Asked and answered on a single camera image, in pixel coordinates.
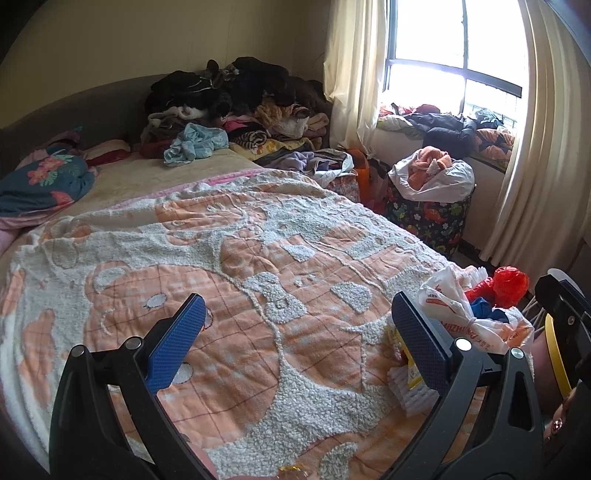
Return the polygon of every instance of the beige bedsheet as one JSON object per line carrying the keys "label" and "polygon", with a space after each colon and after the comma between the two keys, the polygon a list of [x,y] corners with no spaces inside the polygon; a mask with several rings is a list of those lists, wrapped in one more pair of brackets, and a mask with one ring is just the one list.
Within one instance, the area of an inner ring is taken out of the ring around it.
{"label": "beige bedsheet", "polygon": [[[256,168],[253,162],[228,148],[216,150],[211,157],[182,167],[166,167],[161,158],[146,159],[133,153],[126,160],[98,167],[99,175],[92,190],[53,219],[101,210],[176,185],[252,168]],[[4,286],[10,259],[27,241],[26,238],[21,235],[0,257],[0,288]]]}

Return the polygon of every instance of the screw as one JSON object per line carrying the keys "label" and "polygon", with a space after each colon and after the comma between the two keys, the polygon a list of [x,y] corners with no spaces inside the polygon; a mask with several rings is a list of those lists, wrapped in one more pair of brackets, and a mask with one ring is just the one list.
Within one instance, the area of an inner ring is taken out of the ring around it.
{"label": "screw", "polygon": [[80,356],[84,353],[84,345],[76,345],[70,350],[71,356]]}
{"label": "screw", "polygon": [[130,337],[125,341],[125,348],[127,350],[137,350],[141,344],[142,339],[140,337]]}
{"label": "screw", "polygon": [[516,346],[511,349],[511,355],[515,358],[523,358],[525,354],[521,348],[517,348]]}
{"label": "screw", "polygon": [[464,352],[467,352],[472,348],[472,344],[465,338],[458,338],[456,340],[456,346]]}

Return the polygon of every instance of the window frame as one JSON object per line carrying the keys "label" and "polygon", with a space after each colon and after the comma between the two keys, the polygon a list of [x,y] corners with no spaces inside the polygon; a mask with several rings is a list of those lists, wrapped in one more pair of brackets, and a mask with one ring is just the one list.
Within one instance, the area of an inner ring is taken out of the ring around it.
{"label": "window frame", "polygon": [[397,0],[389,0],[388,3],[389,13],[389,33],[388,33],[388,55],[386,60],[385,69],[385,81],[384,90],[387,90],[390,85],[390,71],[393,65],[410,65],[417,67],[428,67],[431,69],[439,70],[441,72],[453,73],[464,78],[464,94],[462,101],[460,102],[460,111],[464,111],[466,103],[466,82],[472,80],[473,82],[482,83],[489,87],[496,88],[510,95],[522,98],[523,88],[515,83],[508,82],[486,73],[476,72],[468,68],[468,15],[466,9],[466,0],[462,0],[462,24],[464,30],[464,62],[462,67],[452,67],[449,65],[443,65],[440,63],[433,63],[430,61],[423,60],[408,60],[396,58],[396,39],[397,39],[397,26],[398,26],[398,2]]}

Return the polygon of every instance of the blue gripper pad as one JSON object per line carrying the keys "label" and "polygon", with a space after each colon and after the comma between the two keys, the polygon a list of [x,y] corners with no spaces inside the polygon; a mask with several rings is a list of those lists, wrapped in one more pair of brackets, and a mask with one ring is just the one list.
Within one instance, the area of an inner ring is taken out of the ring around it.
{"label": "blue gripper pad", "polygon": [[434,325],[438,322],[426,318],[404,292],[397,293],[392,300],[392,321],[425,384],[443,395],[451,380],[451,336],[443,328],[439,331]]}
{"label": "blue gripper pad", "polygon": [[168,331],[148,357],[146,387],[152,395],[167,388],[205,324],[207,310],[203,297],[191,293],[174,314]]}

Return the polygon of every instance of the yellow ring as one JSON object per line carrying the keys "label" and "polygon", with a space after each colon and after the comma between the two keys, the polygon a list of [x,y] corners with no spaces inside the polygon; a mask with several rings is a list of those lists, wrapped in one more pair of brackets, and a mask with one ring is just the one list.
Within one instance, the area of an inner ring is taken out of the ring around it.
{"label": "yellow ring", "polygon": [[571,386],[569,378],[566,375],[562,357],[560,356],[560,350],[558,349],[558,342],[556,341],[556,332],[554,331],[554,319],[547,314],[545,320],[545,334],[546,343],[548,344],[548,353],[550,354],[550,361],[552,362],[552,370],[554,370],[554,376],[556,383],[560,390],[560,394],[563,399],[569,396]]}

